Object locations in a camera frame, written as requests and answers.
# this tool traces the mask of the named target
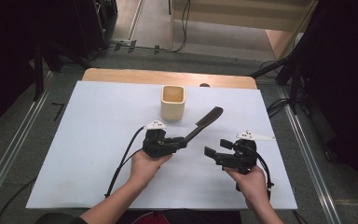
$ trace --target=white paper sheet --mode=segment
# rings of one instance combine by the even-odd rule
[[[185,137],[215,106],[222,116],[175,153],[161,167],[131,208],[189,208],[226,210],[246,208],[234,180],[204,147],[233,153],[220,139],[236,141],[251,130],[274,136],[260,91],[186,87],[185,113],[177,122],[160,117],[161,85],[79,81],[46,156],[27,208],[92,207],[104,199],[112,176],[135,132],[159,119],[166,137]],[[129,155],[142,147],[145,131]],[[296,200],[276,141],[256,141],[257,151],[271,174],[271,203],[276,209],[297,209]],[[127,180],[130,162],[121,170],[113,190]]]

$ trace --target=cup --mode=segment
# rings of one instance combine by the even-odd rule
[[[181,86],[164,86],[161,93],[161,117],[179,120],[185,111],[185,88]]]

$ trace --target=wire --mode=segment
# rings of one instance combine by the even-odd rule
[[[131,139],[129,145],[127,146],[127,149],[126,149],[126,151],[124,152],[123,158],[121,159],[120,165],[119,165],[118,168],[116,169],[115,174],[113,175],[112,181],[110,182],[109,189],[108,189],[107,193],[104,194],[105,198],[109,197],[110,193],[112,192],[112,188],[113,188],[113,186],[115,185],[116,179],[117,179],[117,177],[118,177],[118,174],[119,174],[120,171],[121,171],[121,168],[124,166],[124,164],[125,164],[136,152],[139,151],[139,150],[138,150],[138,151],[132,153],[132,155],[130,155],[130,156],[126,159],[127,154],[128,154],[129,151],[130,151],[130,148],[131,148],[131,146],[132,146],[133,141],[135,140],[135,138],[136,138],[136,136],[138,135],[138,133],[139,133],[141,130],[143,130],[143,129],[144,129],[144,127],[140,128],[140,129],[138,129],[138,131],[136,131],[135,135],[132,137],[132,139]]]
[[[302,224],[302,221],[304,221],[305,224],[308,224],[308,222],[296,210],[293,210],[293,214],[295,214],[298,223]]]
[[[95,59],[97,59],[97,58],[102,54],[102,52],[101,52],[101,51],[97,51],[97,52],[91,53],[90,55],[93,55],[93,54],[96,54],[96,55],[95,55],[94,57],[90,58],[90,59],[87,59],[87,60],[85,61],[86,63],[90,63],[90,62],[94,61]],[[73,61],[66,61],[66,60],[68,60],[68,59],[69,59],[69,58],[66,57],[66,56],[60,57],[60,60],[61,60],[63,63],[65,63],[65,64],[73,64],[73,63],[75,63],[75,62],[73,62]]]
[[[184,18],[185,18],[186,8],[187,8],[187,15],[186,15],[186,24],[185,24],[184,23]],[[186,41],[187,41],[187,22],[188,22],[189,12],[190,12],[190,0],[187,1],[186,5],[185,5],[185,9],[183,10],[183,14],[182,14],[182,29],[183,29],[183,34],[184,34],[182,45],[179,47],[179,49],[176,49],[173,52],[179,52],[180,50],[182,50],[186,46]]]
[[[260,66],[258,66],[258,69],[260,70],[261,69],[261,67],[265,64],[265,63],[276,63],[277,61],[265,61],[265,62],[263,62],[263,63],[261,63],[260,64]],[[269,77],[269,76],[267,76],[266,74],[263,74],[263,76],[264,77],[267,77],[267,78],[275,78],[275,77]]]
[[[276,114],[278,114],[278,112],[280,112],[286,105],[289,105],[289,103],[290,99],[288,98],[279,99],[275,101],[267,108],[268,117],[271,119]]]
[[[272,186],[274,186],[274,184],[271,182],[271,175],[269,174],[269,167],[267,166],[267,163],[264,161],[264,159],[260,156],[260,154],[258,154],[256,151],[248,148],[249,150],[251,150],[258,158],[258,160],[260,161],[261,165],[263,166],[264,170],[266,171],[267,174],[267,195],[268,195],[268,199],[271,198],[271,188]]]
[[[117,47],[119,48],[127,48],[127,49],[152,49],[154,51],[158,51],[158,52],[179,52],[182,49],[185,48],[186,46],[186,41],[187,41],[187,23],[188,23],[188,15],[190,13],[190,0],[187,0],[187,3],[185,5],[185,8],[183,10],[183,14],[182,14],[182,29],[183,29],[183,41],[181,46],[178,49],[155,49],[155,48],[150,48],[150,47],[137,47],[137,46],[124,46],[124,45],[111,45],[108,49],[104,49],[104,50],[100,50],[98,52],[95,53],[102,53],[102,52],[106,52],[108,50],[111,49],[117,49]]]
[[[0,223],[1,223],[1,219],[3,214],[5,213],[5,211],[7,210],[8,206],[14,201],[14,199],[16,199],[17,196],[19,196],[19,194],[21,194],[26,188],[28,188],[29,186],[31,186],[34,182],[36,181],[36,177],[34,179],[32,179],[30,182],[26,183],[21,189],[19,189],[19,191],[17,191],[5,204],[5,206],[2,208],[1,212],[0,212]]]

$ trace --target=wooden tabletop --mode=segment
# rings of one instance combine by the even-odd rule
[[[179,86],[199,86],[206,83],[211,87],[257,90],[255,80],[252,77],[133,69],[90,68],[86,70],[82,80]]]

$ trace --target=black cable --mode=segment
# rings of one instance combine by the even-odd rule
[[[293,214],[295,214],[298,223],[302,224],[303,223],[302,221],[304,221],[305,224],[308,224],[305,218],[303,218],[296,210],[293,210]]]
[[[127,161],[129,161],[129,160],[132,158],[132,156],[135,155],[135,154],[136,154],[137,152],[139,152],[140,150],[142,150],[142,149],[138,149],[138,150],[134,151],[134,152],[123,162],[123,164],[122,164],[121,166],[124,166],[124,165],[127,163]]]
[[[190,13],[190,0],[187,0],[187,3],[185,5],[185,8],[184,8],[183,14],[182,14],[182,29],[183,29],[183,33],[184,33],[184,38],[183,38],[183,41],[182,41],[182,45],[178,49],[171,50],[171,49],[155,49],[155,48],[150,48],[150,47],[111,45],[108,49],[101,50],[101,51],[98,51],[98,52],[95,52],[95,53],[106,52],[106,51],[108,51],[110,49],[116,49],[117,47],[128,48],[128,49],[152,49],[152,50],[156,50],[158,52],[179,52],[186,46],[186,41],[187,41],[187,22],[188,22],[189,13]]]
[[[261,70],[261,67],[265,64],[265,63],[276,63],[277,61],[265,61],[265,62],[263,62],[263,63],[261,63],[259,66],[258,66],[258,69],[259,70]],[[269,76],[267,76],[267,74],[263,74],[263,76],[264,77],[267,77],[267,78],[275,78],[275,77],[269,77]]]
[[[2,208],[1,212],[0,212],[0,223],[1,223],[1,218],[3,216],[3,214],[5,213],[6,209],[8,208],[8,206],[14,201],[14,199],[16,199],[17,196],[19,196],[19,194],[21,194],[26,188],[28,188],[29,186],[31,186],[34,182],[36,181],[36,177],[34,179],[32,179],[30,182],[26,183],[21,189],[19,189],[19,191],[17,191],[5,204],[5,206]]]
[[[309,100],[309,96],[308,96],[308,94],[307,94],[307,92],[305,90],[305,83],[304,83],[304,80],[302,78],[299,80],[298,92],[301,94],[300,95],[300,99],[301,99],[300,109],[304,114],[309,116],[310,112],[309,112],[308,107],[307,107],[307,102]]]
[[[116,169],[115,174],[113,175],[112,181],[110,182],[109,189],[108,189],[107,193],[104,194],[105,198],[109,197],[110,193],[112,192],[112,188],[113,188],[113,186],[115,185],[116,179],[117,179],[117,177],[118,177],[118,173],[120,173],[121,168],[122,168],[123,165],[127,162],[127,161],[124,161],[124,160],[126,159],[127,154],[128,154],[129,151],[130,151],[130,148],[131,148],[131,146],[132,146],[132,143],[133,143],[133,141],[135,140],[135,138],[136,138],[136,136],[138,135],[138,133],[139,133],[141,130],[143,130],[143,129],[144,129],[144,127],[140,128],[140,129],[138,129],[138,131],[136,131],[135,135],[132,137],[132,139],[131,139],[129,145],[127,146],[127,149],[126,149],[126,151],[124,152],[124,156],[123,156],[123,158],[121,159],[120,165],[119,165],[118,168]]]
[[[276,114],[278,114],[278,112],[280,112],[286,105],[289,105],[289,99],[287,98],[275,101],[267,108],[268,117],[271,119]]]
[[[185,19],[186,8],[187,8],[187,16],[186,16],[186,24],[185,24],[184,19]],[[185,5],[185,9],[183,10],[183,14],[182,14],[182,29],[183,29],[183,34],[184,34],[182,45],[179,47],[179,49],[176,49],[173,52],[179,52],[186,45],[186,41],[187,41],[187,22],[188,22],[189,13],[190,13],[190,0],[187,1],[186,5]]]
[[[263,167],[264,171],[266,171],[266,174],[267,174],[267,195],[268,195],[268,199],[270,199],[271,198],[271,188],[272,188],[272,186],[274,186],[274,184],[271,182],[271,175],[269,174],[269,167],[267,166],[267,163],[264,161],[264,159],[261,157],[261,155],[258,154],[258,152],[254,151],[248,147],[247,147],[247,149],[257,156],[258,160],[261,163],[261,166]]]

